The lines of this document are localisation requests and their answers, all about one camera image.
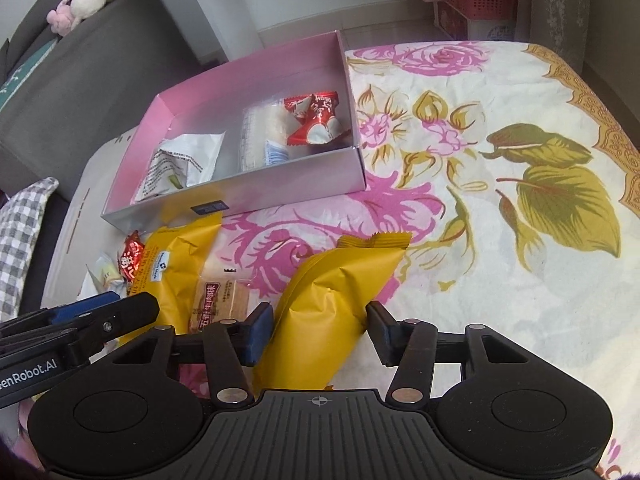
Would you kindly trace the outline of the pink biscuit packet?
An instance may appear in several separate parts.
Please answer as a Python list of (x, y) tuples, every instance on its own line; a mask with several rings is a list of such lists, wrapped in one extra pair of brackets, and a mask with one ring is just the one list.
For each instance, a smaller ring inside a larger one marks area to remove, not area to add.
[(224, 320), (244, 321), (248, 313), (248, 274), (230, 263), (206, 262), (196, 283), (189, 333)]

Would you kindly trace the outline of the large yellow snack bag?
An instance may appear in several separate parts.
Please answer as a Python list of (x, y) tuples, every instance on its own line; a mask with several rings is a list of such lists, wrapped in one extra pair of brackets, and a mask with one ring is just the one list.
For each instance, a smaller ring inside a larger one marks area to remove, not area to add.
[(189, 333), (196, 286), (222, 225), (222, 214), (209, 214), (186, 226), (163, 226), (146, 241), (129, 295), (148, 292), (160, 313), (152, 323), (171, 325), (177, 335)]

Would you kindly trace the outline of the white nut snack packet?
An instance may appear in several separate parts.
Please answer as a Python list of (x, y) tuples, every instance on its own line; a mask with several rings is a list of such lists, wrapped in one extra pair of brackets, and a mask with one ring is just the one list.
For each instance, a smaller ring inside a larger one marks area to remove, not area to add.
[(183, 133), (157, 145), (134, 194), (134, 203), (212, 180), (224, 137), (222, 133)]

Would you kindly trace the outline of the pale yellow white packet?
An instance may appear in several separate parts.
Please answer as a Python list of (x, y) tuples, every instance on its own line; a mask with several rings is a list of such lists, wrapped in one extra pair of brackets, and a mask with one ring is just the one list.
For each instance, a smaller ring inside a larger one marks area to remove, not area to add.
[(87, 266), (90, 283), (98, 294), (114, 292), (120, 298), (127, 296), (127, 285), (115, 261), (107, 254), (101, 254), (96, 262)]

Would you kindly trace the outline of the small red snack packet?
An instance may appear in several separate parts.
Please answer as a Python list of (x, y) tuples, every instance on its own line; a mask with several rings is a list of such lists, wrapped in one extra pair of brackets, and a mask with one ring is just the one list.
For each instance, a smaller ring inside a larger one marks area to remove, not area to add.
[(118, 268), (120, 275), (127, 283), (132, 283), (136, 277), (139, 264), (144, 253), (144, 244), (138, 231), (134, 231), (126, 237), (124, 249), (118, 255)]

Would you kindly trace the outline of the grey checkered pillow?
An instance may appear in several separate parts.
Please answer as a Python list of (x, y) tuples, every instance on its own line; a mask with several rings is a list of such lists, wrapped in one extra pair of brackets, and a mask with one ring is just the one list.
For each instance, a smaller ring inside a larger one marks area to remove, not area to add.
[(28, 268), (50, 196), (58, 180), (47, 177), (13, 195), (1, 207), (1, 321), (17, 317)]

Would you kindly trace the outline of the floral pink tablecloth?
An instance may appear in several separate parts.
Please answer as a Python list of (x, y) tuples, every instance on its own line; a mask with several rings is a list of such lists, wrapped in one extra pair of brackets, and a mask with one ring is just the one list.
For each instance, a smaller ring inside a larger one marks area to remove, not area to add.
[(596, 388), (615, 414), (602, 474), (639, 468), (639, 159), (551, 51), (352, 51), (368, 190), (230, 219), (225, 262), (266, 297), (344, 233), (408, 230), (390, 310), (483, 320)]

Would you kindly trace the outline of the pink cardboard box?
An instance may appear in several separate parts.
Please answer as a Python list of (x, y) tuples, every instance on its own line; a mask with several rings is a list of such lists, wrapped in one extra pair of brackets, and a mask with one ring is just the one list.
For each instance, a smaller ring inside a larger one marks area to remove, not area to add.
[[(282, 164), (243, 170), (250, 109), (320, 91), (336, 92), (336, 118), (344, 134), (328, 144), (296, 146)], [(157, 145), (183, 133), (224, 138), (212, 180), (137, 202), (134, 196)], [(343, 40), (339, 32), (326, 32), (257, 51), (160, 92), (122, 156), (102, 217), (124, 233), (150, 232), (210, 212), (242, 214), (365, 187)]]

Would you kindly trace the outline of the teal cushion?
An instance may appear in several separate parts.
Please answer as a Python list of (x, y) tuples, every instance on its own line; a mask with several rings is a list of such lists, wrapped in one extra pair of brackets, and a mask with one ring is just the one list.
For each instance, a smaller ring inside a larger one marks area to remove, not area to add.
[(35, 69), (49, 56), (57, 43), (57, 39), (48, 41), (38, 50), (35, 50), (31, 56), (26, 58), (22, 64), (17, 66), (17, 68), (9, 74), (8, 79), (0, 88), (0, 110), (6, 107), (9, 100), (16, 95), (18, 89), (21, 88)]

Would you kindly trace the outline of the grey sofa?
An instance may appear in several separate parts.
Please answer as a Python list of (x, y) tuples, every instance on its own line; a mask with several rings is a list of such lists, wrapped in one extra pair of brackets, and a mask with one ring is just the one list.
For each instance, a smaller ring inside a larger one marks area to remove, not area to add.
[(52, 39), (49, 56), (1, 110), (1, 188), (14, 194), (42, 178), (71, 198), (93, 153), (134, 128), (152, 99), (201, 70), (162, 0), (115, 0), (67, 36), (37, 0), (1, 48), (1, 80)]

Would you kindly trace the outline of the pink white plush toy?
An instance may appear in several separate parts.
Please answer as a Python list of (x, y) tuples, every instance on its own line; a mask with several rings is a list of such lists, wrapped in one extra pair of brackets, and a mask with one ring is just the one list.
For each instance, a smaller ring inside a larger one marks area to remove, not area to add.
[(114, 0), (61, 0), (47, 14), (51, 32), (60, 37), (67, 36), (81, 22), (91, 18)]

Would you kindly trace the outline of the pink plastic basket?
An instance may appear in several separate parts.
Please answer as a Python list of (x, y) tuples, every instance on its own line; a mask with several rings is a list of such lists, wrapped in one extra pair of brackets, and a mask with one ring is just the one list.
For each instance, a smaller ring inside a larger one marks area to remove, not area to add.
[(446, 0), (470, 20), (514, 20), (518, 0)]

